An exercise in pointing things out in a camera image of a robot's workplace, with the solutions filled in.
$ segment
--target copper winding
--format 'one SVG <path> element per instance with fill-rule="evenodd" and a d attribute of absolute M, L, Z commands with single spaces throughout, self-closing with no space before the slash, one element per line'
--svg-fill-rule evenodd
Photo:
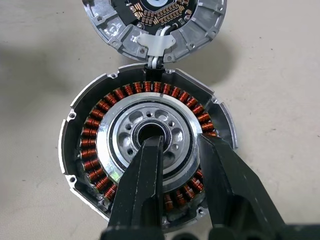
<path fill-rule="evenodd" d="M 117 186 L 112 183 L 111 187 L 107 191 L 105 191 L 104 196 L 109 199 L 109 201 L 112 201 L 115 197 L 117 191 Z"/>
<path fill-rule="evenodd" d="M 90 149 L 85 149 L 80 151 L 80 157 L 82 159 L 92 157 L 96 154 L 97 154 L 97 151 L 95 148 L 90 148 Z"/>
<path fill-rule="evenodd" d="M 153 91 L 155 93 L 160 93 L 160 91 L 161 91 L 161 82 L 155 81 L 153 83 Z"/>
<path fill-rule="evenodd" d="M 101 180 L 99 180 L 96 184 L 95 187 L 98 191 L 102 191 L 107 184 L 110 182 L 110 179 L 107 176 L 104 176 Z"/>
<path fill-rule="evenodd" d="M 196 107 L 192 110 L 192 112 L 193 112 L 194 115 L 198 115 L 198 114 L 202 113 L 204 110 L 205 110 L 204 106 L 202 106 L 202 105 L 200 104 L 200 105 L 196 106 Z"/>
<path fill-rule="evenodd" d="M 102 110 L 105 110 L 106 112 L 111 108 L 109 104 L 103 100 L 100 100 L 97 105 L 99 108 L 101 108 Z"/>
<path fill-rule="evenodd" d="M 201 125 L 202 131 L 208 132 L 214 129 L 214 124 L 212 122 L 207 122 Z"/>
<path fill-rule="evenodd" d="M 218 133 L 216 131 L 206 132 L 205 134 L 211 137 L 218 137 Z"/>
<path fill-rule="evenodd" d="M 198 191 L 201 192 L 204 189 L 204 185 L 195 177 L 190 180 L 190 184 Z"/>
<path fill-rule="evenodd" d="M 123 88 L 124 88 L 125 93 L 128 96 L 134 94 L 134 91 L 132 90 L 132 87 L 130 86 L 130 84 L 124 85 Z"/>
<path fill-rule="evenodd" d="M 196 172 L 195 172 L 195 175 L 197 175 L 198 177 L 202 178 L 203 175 L 202 175 L 202 171 L 201 169 L 199 168 Z"/>
<path fill-rule="evenodd" d="M 99 109 L 93 109 L 90 114 L 94 117 L 96 117 L 97 119 L 103 119 L 105 113 L 103 111 L 100 111 Z"/>
<path fill-rule="evenodd" d="M 175 86 L 171 92 L 171 97 L 177 98 L 179 96 L 179 93 L 180 93 L 180 88 Z"/>
<path fill-rule="evenodd" d="M 89 160 L 89 161 L 85 161 L 83 163 L 83 170 L 85 170 L 85 171 L 89 171 L 89 170 L 95 169 L 97 167 L 100 167 L 100 163 L 99 163 L 98 158 L 95 158 L 95 159 Z"/>
<path fill-rule="evenodd" d="M 142 93 L 142 87 L 139 81 L 133 83 L 133 88 L 137 94 Z"/>
<path fill-rule="evenodd" d="M 111 103 L 111 105 L 115 105 L 117 103 L 117 100 L 112 93 L 108 93 L 107 95 L 105 95 L 104 99 Z"/>
<path fill-rule="evenodd" d="M 187 93 L 186 91 L 184 91 L 184 92 L 180 95 L 179 100 L 184 103 L 185 101 L 187 101 L 188 98 L 189 98 L 189 93 Z"/>
<path fill-rule="evenodd" d="M 143 82 L 143 90 L 145 92 L 151 92 L 151 82 L 150 81 Z"/>
<path fill-rule="evenodd" d="M 88 137 L 95 137 L 97 136 L 98 130 L 97 129 L 91 129 L 91 128 L 83 128 L 81 135 L 82 136 L 88 136 Z"/>
<path fill-rule="evenodd" d="M 89 174 L 87 176 L 88 176 L 90 182 L 94 182 L 95 180 L 97 180 L 98 178 L 103 176 L 104 174 L 105 173 L 104 173 L 103 169 L 100 167 L 97 170 L 89 172 Z"/>
<path fill-rule="evenodd" d="M 163 93 L 163 94 L 169 94 L 169 93 L 170 93 L 170 87 L 171 87 L 170 84 L 165 83 L 165 84 L 163 85 L 162 93 Z"/>
<path fill-rule="evenodd" d="M 182 193 L 180 192 L 180 190 L 177 190 L 175 192 L 175 200 L 180 207 L 182 207 L 186 204 L 186 200 L 185 200 L 184 196 L 182 195 Z"/>
<path fill-rule="evenodd" d="M 171 197 L 169 194 L 164 195 L 164 207 L 167 212 L 170 212 L 172 209 L 174 209 L 174 202 L 171 200 Z"/>
<path fill-rule="evenodd" d="M 82 138 L 80 140 L 80 147 L 91 147 L 96 145 L 96 139 Z"/>
<path fill-rule="evenodd" d="M 95 120 L 93 119 L 92 117 L 88 117 L 86 120 L 85 120 L 85 123 L 86 125 L 88 126 L 91 126 L 91 127 L 94 127 L 94 128 L 98 128 L 99 127 L 99 124 L 100 124 L 100 121 L 98 120 Z"/>
<path fill-rule="evenodd" d="M 204 123 L 208 120 L 210 120 L 210 115 L 208 113 L 203 113 L 200 116 L 197 117 L 199 123 Z"/>
<path fill-rule="evenodd" d="M 190 200 L 196 196 L 195 192 L 188 185 L 184 185 L 182 188 L 184 189 L 185 195 L 187 195 Z"/>
<path fill-rule="evenodd" d="M 192 108 L 194 105 L 197 104 L 197 100 L 194 97 L 191 97 L 188 102 L 185 104 L 188 108 Z"/>
<path fill-rule="evenodd" d="M 124 99 L 126 96 L 124 95 L 124 92 L 120 89 L 120 87 L 118 87 L 116 90 L 114 90 L 114 94 L 116 95 L 116 97 L 121 100 Z"/>

